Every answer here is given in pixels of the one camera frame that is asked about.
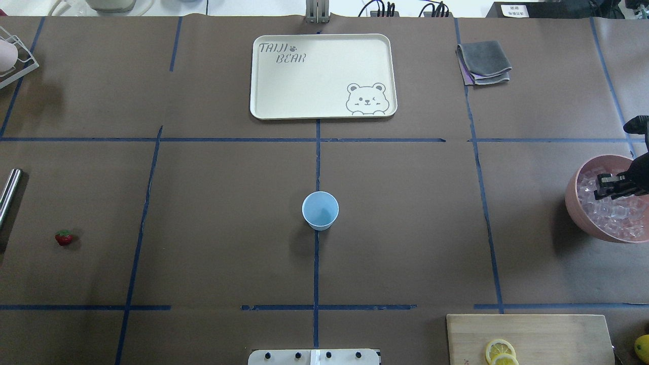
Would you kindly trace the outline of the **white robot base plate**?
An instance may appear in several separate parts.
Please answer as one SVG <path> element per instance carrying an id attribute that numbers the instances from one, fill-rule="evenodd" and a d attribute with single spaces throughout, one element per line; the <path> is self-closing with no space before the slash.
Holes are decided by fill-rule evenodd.
<path id="1" fill-rule="evenodd" d="M 380 351 L 351 349 L 259 349 L 253 351 L 248 364 L 381 364 Z"/>

